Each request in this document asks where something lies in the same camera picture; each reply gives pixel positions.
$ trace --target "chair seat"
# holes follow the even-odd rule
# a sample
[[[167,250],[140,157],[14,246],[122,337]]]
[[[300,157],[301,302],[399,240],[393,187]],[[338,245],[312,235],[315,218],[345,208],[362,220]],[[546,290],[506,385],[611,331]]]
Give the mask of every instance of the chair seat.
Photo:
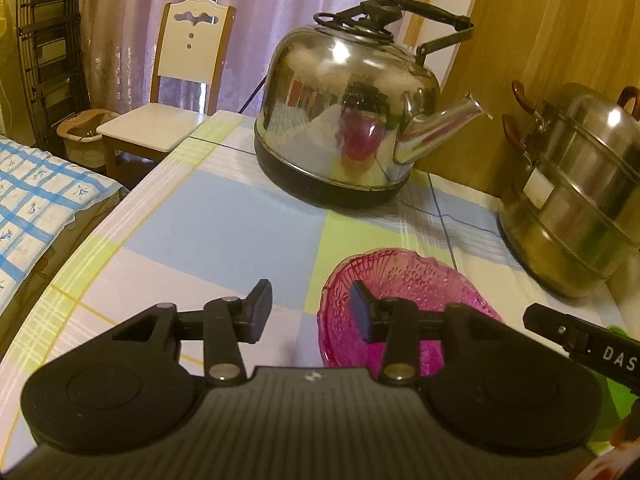
[[[160,103],[148,103],[98,126],[105,137],[168,153],[208,117]]]

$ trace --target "label on pot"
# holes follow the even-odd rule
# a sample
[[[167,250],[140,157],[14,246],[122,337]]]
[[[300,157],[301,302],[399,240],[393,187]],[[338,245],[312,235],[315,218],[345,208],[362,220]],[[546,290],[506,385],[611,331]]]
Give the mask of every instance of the label on pot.
[[[522,192],[534,206],[542,209],[553,190],[554,185],[549,179],[538,168],[534,168]]]

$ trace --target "bed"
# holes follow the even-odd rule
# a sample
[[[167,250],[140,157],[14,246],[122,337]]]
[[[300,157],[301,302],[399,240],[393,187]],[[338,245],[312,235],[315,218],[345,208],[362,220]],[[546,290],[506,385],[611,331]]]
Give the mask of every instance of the bed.
[[[0,136],[0,359],[60,267],[126,193]]]

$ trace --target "kettle base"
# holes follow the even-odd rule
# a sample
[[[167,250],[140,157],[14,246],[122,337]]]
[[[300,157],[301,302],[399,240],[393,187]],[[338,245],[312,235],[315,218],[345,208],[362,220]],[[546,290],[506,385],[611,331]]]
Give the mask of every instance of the kettle base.
[[[353,189],[319,180],[292,168],[273,156],[254,137],[255,156],[269,179],[280,189],[304,200],[324,207],[363,209],[380,205],[391,200],[407,179],[382,190]]]

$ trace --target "screw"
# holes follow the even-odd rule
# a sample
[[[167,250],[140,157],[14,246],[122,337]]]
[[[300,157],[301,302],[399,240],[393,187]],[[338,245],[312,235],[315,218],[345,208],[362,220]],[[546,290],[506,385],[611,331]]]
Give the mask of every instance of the screw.
[[[219,381],[230,381],[240,375],[240,368],[232,363],[220,363],[209,368],[209,375]]]
[[[385,367],[384,374],[395,381],[405,381],[415,375],[415,368],[407,363],[393,363]]]

